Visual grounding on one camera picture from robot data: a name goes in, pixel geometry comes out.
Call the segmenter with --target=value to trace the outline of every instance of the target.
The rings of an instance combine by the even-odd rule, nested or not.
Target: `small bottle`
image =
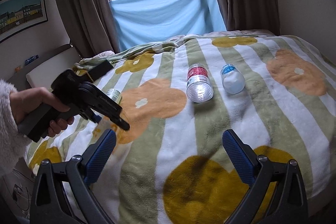
[[[25,60],[25,66],[30,64],[31,62],[33,62],[34,60],[38,59],[39,56],[38,55],[34,55],[31,58],[28,58],[27,60]]]
[[[220,71],[223,87],[226,92],[236,94],[245,87],[245,78],[232,64],[226,64]]]
[[[195,103],[205,102],[212,98],[213,89],[208,72],[203,65],[197,63],[189,67],[186,93],[187,97]]]
[[[122,100],[122,96],[121,96],[121,93],[118,90],[109,89],[109,90],[107,90],[106,95],[108,97],[110,97],[113,101],[115,101],[118,105],[120,105],[121,100]],[[125,116],[124,111],[121,112],[120,116],[125,121],[128,122],[128,119]],[[93,132],[92,132],[93,137],[92,137],[89,144],[95,143],[106,129],[112,129],[115,132],[115,134],[117,136],[117,139],[120,138],[120,135],[122,134],[122,131],[123,131],[114,122],[111,122],[108,117],[103,116],[102,119],[100,120],[100,122],[97,124],[97,126],[93,130]]]

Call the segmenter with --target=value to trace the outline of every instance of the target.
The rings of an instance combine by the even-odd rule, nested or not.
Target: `white fuzzy sleeve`
[[[16,88],[0,80],[0,176],[12,171],[31,143],[29,138],[17,132],[9,101],[11,92],[17,92]]]

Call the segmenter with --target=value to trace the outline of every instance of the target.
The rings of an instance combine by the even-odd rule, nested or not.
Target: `blanket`
[[[222,147],[229,128],[258,155],[296,159],[308,199],[335,180],[336,67],[306,41],[262,32],[179,36],[76,67],[88,69],[106,58],[115,68],[95,84],[103,92],[122,92],[131,129],[118,132],[91,188],[115,223],[223,223],[248,189]],[[185,94],[194,63],[207,68],[214,90],[200,104]],[[246,80],[235,95],[222,86],[220,70],[227,63]],[[60,135],[32,143],[27,165],[36,173],[44,158],[60,162],[82,154],[99,137],[95,127],[75,117]],[[256,219],[273,189],[271,184]]]

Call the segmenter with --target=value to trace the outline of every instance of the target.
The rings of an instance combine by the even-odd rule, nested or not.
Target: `red label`
[[[208,77],[208,72],[205,68],[202,68],[202,67],[192,68],[188,71],[187,81],[189,80],[191,76],[194,76],[194,75],[203,75],[203,76]]]

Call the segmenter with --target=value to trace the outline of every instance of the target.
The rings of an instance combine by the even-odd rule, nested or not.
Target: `painting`
[[[46,21],[44,0],[0,0],[0,43]]]

